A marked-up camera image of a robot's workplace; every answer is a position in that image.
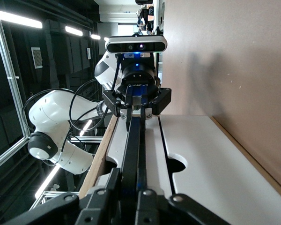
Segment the wooden beam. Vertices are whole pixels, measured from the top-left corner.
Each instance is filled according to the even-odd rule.
[[[106,132],[103,136],[103,139],[99,145],[99,148],[95,154],[92,165],[90,166],[90,170],[87,173],[83,185],[79,191],[79,198],[82,199],[86,196],[87,191],[93,187],[97,181],[97,178],[103,175],[104,167],[105,167],[105,156],[111,141],[111,137],[115,130],[118,118],[116,116],[112,116],[109,125],[106,129]]]
[[[218,128],[229,138],[229,140],[238,148],[238,150],[249,160],[256,170],[269,182],[269,184],[281,195],[281,184],[279,184],[272,175],[246,150],[234,137],[214,118],[210,119]]]

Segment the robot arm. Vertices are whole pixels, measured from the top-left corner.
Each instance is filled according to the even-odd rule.
[[[108,52],[96,66],[95,77],[106,90],[111,89],[116,66],[114,54]],[[121,79],[118,77],[116,88],[120,83]],[[31,107],[29,119],[35,125],[36,130],[31,134],[28,149],[29,153],[37,159],[48,159],[73,174],[80,174],[90,167],[93,156],[69,141],[65,142],[63,148],[70,128],[69,108],[73,96],[74,94],[70,92],[54,90]],[[102,112],[106,110],[106,105],[76,96],[71,111],[72,119],[78,119],[87,110],[95,107],[97,110],[89,112],[81,120],[101,117]]]

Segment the bolt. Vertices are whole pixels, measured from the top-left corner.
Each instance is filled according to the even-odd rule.
[[[65,201],[70,201],[70,200],[72,200],[74,198],[74,195],[67,195],[66,197],[64,197],[64,200]]]
[[[173,200],[176,201],[176,202],[182,202],[183,201],[183,197],[175,196],[175,197],[173,197]]]
[[[98,195],[104,195],[105,194],[105,190],[99,190],[99,191],[97,191],[97,194]]]
[[[152,195],[152,194],[153,194],[153,191],[151,191],[151,190],[145,190],[145,191],[143,192],[143,194],[149,196],[149,195]]]

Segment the ceiling light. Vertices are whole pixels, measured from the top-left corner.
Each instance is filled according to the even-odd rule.
[[[77,30],[77,29],[74,29],[74,28],[68,27],[68,26],[66,26],[66,32],[69,32],[71,34],[75,34],[75,35],[78,35],[78,36],[83,35],[83,32],[81,30]]]
[[[90,37],[92,39],[96,39],[96,40],[100,40],[101,39],[101,37],[99,35],[96,35],[96,34],[92,34]]]
[[[40,21],[32,20],[26,17],[22,17],[19,15],[14,15],[11,13],[6,13],[0,11],[0,19],[12,23],[17,23],[25,26],[35,27],[35,28],[43,28],[43,25]]]
[[[59,170],[60,166],[56,165],[54,167],[54,169],[51,171],[51,173],[49,174],[49,176],[46,178],[46,180],[44,181],[44,183],[41,185],[41,187],[39,188],[39,190],[36,192],[35,197],[36,199],[38,199],[41,194],[44,192],[45,188],[48,186],[48,184],[50,183],[50,181],[53,179],[53,177],[55,176],[55,174],[57,173],[57,171]]]
[[[89,128],[89,126],[90,126],[91,123],[92,123],[92,120],[89,120],[89,121],[86,123],[86,125],[84,126],[83,130],[87,130],[87,129]],[[83,135],[84,135],[84,131],[81,131],[81,132],[79,133],[79,136],[83,136]]]

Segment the camera lens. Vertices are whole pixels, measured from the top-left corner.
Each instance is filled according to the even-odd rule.
[[[139,48],[140,48],[141,50],[144,50],[145,46],[144,46],[143,44],[140,44]]]

